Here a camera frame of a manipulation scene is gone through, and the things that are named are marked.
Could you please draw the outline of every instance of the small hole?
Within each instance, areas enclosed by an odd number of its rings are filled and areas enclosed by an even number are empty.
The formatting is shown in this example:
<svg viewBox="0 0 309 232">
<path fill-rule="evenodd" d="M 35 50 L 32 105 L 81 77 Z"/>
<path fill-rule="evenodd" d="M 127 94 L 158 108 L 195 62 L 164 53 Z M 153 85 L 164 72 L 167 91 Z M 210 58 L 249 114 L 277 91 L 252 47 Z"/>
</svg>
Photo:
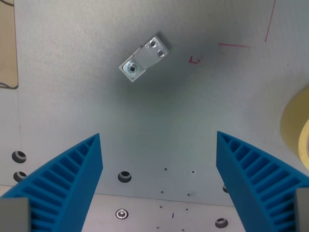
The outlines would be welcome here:
<svg viewBox="0 0 309 232">
<path fill-rule="evenodd" d="M 130 175 L 130 173 L 129 173 L 129 172 L 126 172 L 126 171 L 124 171 L 124 172 L 121 172 L 121 175 L 123 175 L 123 176 L 128 176 L 128 175 Z"/>
<path fill-rule="evenodd" d="M 131 181 L 131 179 L 132 179 L 132 175 L 131 173 L 127 171 L 122 171 L 118 174 L 118 180 L 122 183 L 127 183 Z"/>
<path fill-rule="evenodd" d="M 25 155 L 24 152 L 21 151 L 15 151 L 12 153 L 12 159 L 16 162 L 16 163 L 23 163 L 26 161 L 27 157 Z"/>
<path fill-rule="evenodd" d="M 223 189 L 224 192 L 228 193 L 227 188 L 226 188 L 225 185 L 223 185 L 222 189 Z"/>
<path fill-rule="evenodd" d="M 215 222 L 215 226 L 218 228 L 224 228 L 224 227 L 227 227 L 227 225 L 228 225 L 228 221 L 225 218 L 219 218 Z"/>
<path fill-rule="evenodd" d="M 158 56 L 163 57 L 163 56 L 164 56 L 164 52 L 161 51 L 161 50 L 159 50 L 159 51 L 158 51 Z"/>
<path fill-rule="evenodd" d="M 156 42 L 152 40 L 152 41 L 150 42 L 150 47 L 156 47 Z"/>
<path fill-rule="evenodd" d="M 16 172 L 14 173 L 13 175 L 13 178 L 16 182 L 20 182 L 22 181 L 23 179 L 25 179 L 27 177 L 27 175 L 23 172 Z"/>
</svg>

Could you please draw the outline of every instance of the metal bolt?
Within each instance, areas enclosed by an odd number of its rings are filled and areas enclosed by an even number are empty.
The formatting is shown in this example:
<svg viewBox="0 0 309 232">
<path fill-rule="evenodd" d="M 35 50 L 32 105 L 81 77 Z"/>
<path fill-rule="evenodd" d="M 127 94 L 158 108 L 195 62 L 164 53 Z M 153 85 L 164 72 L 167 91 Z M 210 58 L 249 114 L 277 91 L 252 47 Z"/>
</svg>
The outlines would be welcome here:
<svg viewBox="0 0 309 232">
<path fill-rule="evenodd" d="M 129 213 L 125 209 L 118 209 L 116 211 L 116 217 L 119 219 L 126 219 L 129 216 Z"/>
</svg>

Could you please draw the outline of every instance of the wooden board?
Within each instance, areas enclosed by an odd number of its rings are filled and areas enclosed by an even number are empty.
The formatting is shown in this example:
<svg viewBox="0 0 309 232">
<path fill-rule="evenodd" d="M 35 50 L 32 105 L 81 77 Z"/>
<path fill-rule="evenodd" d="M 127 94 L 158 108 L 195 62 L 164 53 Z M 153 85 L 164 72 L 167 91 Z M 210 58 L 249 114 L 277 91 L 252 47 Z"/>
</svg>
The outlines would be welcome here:
<svg viewBox="0 0 309 232">
<path fill-rule="evenodd" d="M 17 88 L 14 7 L 0 2 L 0 87 Z"/>
</svg>

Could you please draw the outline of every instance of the yellow tape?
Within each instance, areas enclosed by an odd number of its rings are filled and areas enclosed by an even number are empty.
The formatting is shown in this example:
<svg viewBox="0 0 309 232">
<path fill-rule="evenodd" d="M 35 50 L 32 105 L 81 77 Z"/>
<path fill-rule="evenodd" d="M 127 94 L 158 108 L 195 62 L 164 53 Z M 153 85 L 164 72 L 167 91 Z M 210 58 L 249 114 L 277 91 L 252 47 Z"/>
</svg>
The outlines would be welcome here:
<svg viewBox="0 0 309 232">
<path fill-rule="evenodd" d="M 309 169 L 309 88 L 286 106 L 280 129 L 284 142 Z"/>
</svg>

